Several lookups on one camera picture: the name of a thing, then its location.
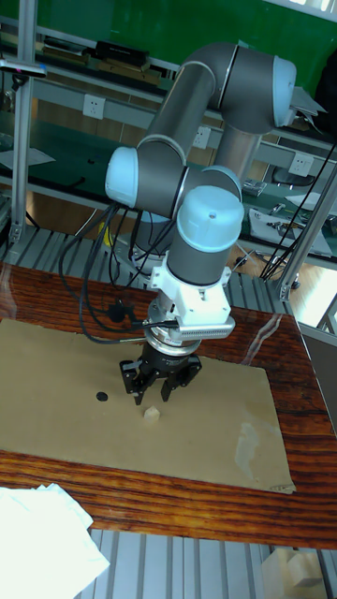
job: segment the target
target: white paper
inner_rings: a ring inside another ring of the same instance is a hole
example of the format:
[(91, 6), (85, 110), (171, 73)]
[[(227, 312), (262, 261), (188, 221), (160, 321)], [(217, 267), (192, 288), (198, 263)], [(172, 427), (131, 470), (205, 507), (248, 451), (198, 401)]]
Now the white paper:
[(58, 485), (0, 489), (0, 597), (73, 599), (109, 567), (92, 519)]
[[(292, 204), (295, 204), (295, 206), (300, 206), (300, 204), (303, 202), (305, 198), (305, 195), (302, 194), (300, 196), (286, 196), (286, 199), (289, 200), (289, 202), (291, 202)], [(307, 199), (305, 200), (302, 208), (304, 210), (313, 210), (317, 201), (320, 198), (320, 194), (317, 194), (315, 191), (312, 191), (309, 196), (307, 197)], [(329, 214), (331, 214), (331, 216), (337, 216), (337, 199), (335, 200), (334, 204), (332, 204), (332, 207), (330, 209)]]
[[(51, 156), (47, 156), (44, 152), (37, 150), (36, 148), (29, 148), (28, 151), (28, 167), (33, 167), (35, 165), (43, 165), (46, 162), (54, 162), (55, 158), (51, 158)], [(14, 164), (14, 150), (7, 150), (6, 152), (0, 152), (0, 162), (5, 165), (5, 167), (13, 170)]]
[(317, 115), (319, 110), (321, 112), (327, 112), (320, 104), (312, 99), (308, 92), (299, 86), (294, 87), (290, 106), (301, 112), (307, 112), (308, 114), (313, 115)]

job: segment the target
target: light blue joint cap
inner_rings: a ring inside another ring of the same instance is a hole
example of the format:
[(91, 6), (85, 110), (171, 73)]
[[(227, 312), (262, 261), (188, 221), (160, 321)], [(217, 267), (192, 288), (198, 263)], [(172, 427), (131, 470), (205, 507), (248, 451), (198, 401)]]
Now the light blue joint cap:
[(238, 192), (240, 194), (240, 201), (242, 201), (242, 185), (240, 183), (239, 177), (236, 176), (235, 172), (230, 170), (230, 168), (221, 167), (220, 165), (213, 165), (212, 167), (206, 167), (202, 170), (202, 172), (206, 172), (207, 170), (218, 170), (219, 172), (224, 172), (225, 175), (227, 175), (233, 181), (233, 183), (235, 183), (235, 185), (237, 186)]
[(178, 211), (183, 240), (200, 252), (223, 252), (238, 239), (244, 208), (234, 194), (212, 185), (188, 192)]
[(134, 208), (139, 184), (139, 161), (136, 148), (117, 148), (106, 175), (106, 194), (129, 208)]
[(272, 68), (272, 104), (275, 126), (286, 124), (296, 81), (296, 67), (288, 60), (274, 56)]

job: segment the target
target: cardboard sheet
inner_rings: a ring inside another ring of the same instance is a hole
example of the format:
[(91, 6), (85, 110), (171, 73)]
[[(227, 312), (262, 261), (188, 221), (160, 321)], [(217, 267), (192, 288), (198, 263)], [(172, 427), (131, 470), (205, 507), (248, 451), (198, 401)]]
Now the cardboard sheet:
[[(126, 395), (121, 359), (141, 346), (12, 320), (0, 324), (0, 447), (9, 451), (291, 493), (286, 451), (266, 373), (202, 358), (186, 388), (140, 407)], [(99, 402), (98, 391), (109, 398)], [(154, 405), (159, 420), (144, 411)]]

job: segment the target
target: small wooden block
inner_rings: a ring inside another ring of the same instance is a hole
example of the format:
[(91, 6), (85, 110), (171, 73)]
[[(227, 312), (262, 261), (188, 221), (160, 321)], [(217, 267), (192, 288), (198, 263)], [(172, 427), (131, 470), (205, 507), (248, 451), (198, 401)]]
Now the small wooden block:
[(150, 424), (154, 424), (157, 420), (159, 420), (160, 412), (154, 407), (154, 405), (152, 405), (151, 408), (145, 410), (144, 418), (150, 422)]
[(289, 560), (287, 566), (294, 587), (314, 587), (322, 579), (322, 571), (315, 553), (297, 553)]

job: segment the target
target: white plastic bracket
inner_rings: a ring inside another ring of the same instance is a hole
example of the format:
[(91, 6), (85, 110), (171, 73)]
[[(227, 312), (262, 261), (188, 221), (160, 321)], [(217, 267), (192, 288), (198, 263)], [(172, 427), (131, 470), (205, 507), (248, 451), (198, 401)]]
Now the white plastic bracket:
[(230, 306), (224, 292), (230, 276), (226, 267), (215, 285), (190, 285), (177, 279), (169, 270), (167, 256), (159, 267), (154, 267), (150, 279), (151, 289), (160, 289), (174, 304), (174, 316), (179, 316), (184, 326), (224, 325), (230, 313)]

